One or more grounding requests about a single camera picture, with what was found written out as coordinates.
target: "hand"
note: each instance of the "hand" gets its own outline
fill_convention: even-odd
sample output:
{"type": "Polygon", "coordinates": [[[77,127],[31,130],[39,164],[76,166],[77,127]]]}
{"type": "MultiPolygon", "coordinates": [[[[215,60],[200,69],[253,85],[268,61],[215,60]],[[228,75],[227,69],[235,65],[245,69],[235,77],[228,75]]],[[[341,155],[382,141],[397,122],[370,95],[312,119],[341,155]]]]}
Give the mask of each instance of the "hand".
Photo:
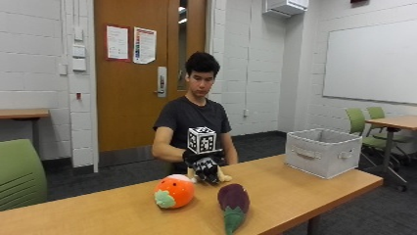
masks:
{"type": "Polygon", "coordinates": [[[196,175],[200,177],[201,180],[204,180],[208,183],[219,182],[217,167],[219,167],[217,163],[209,157],[197,160],[196,163],[193,164],[196,175]]]}
{"type": "Polygon", "coordinates": [[[193,164],[203,158],[209,157],[209,154],[195,154],[193,151],[185,150],[183,153],[183,161],[187,164],[188,168],[195,168],[193,164]]]}

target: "purple eggplant toy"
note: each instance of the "purple eggplant toy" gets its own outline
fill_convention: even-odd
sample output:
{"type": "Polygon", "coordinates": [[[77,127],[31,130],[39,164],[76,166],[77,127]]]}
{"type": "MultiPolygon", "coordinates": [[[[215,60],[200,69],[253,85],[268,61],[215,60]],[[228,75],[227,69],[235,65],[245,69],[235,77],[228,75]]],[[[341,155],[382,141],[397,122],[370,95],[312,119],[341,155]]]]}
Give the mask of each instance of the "purple eggplant toy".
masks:
{"type": "Polygon", "coordinates": [[[225,234],[233,234],[245,221],[249,209],[249,196],[243,185],[229,184],[220,188],[217,199],[223,209],[225,234]]]}

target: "fabric storage box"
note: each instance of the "fabric storage box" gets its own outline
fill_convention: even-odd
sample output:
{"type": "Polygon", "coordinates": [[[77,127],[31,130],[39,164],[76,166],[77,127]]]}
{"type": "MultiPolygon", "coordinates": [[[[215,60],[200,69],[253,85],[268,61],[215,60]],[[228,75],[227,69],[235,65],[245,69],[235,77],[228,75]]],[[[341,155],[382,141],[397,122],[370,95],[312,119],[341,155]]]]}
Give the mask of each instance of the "fabric storage box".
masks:
{"type": "Polygon", "coordinates": [[[285,163],[329,179],[357,167],[362,137],[327,129],[287,133],[285,163]]]}

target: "black t-shirt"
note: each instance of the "black t-shirt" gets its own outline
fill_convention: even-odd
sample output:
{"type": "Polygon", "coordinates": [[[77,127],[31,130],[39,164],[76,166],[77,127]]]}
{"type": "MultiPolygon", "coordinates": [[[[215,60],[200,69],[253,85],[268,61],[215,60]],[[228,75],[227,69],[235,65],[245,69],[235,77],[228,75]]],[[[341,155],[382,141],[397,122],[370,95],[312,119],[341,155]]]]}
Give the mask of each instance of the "black t-shirt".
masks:
{"type": "MultiPolygon", "coordinates": [[[[216,149],[221,149],[220,134],[232,130],[223,106],[207,99],[207,104],[199,106],[192,103],[185,96],[171,101],[160,112],[153,129],[160,126],[173,130],[171,145],[180,149],[187,149],[188,129],[208,127],[216,132],[216,149]]],[[[184,163],[175,164],[175,172],[185,173],[184,163]]]]}

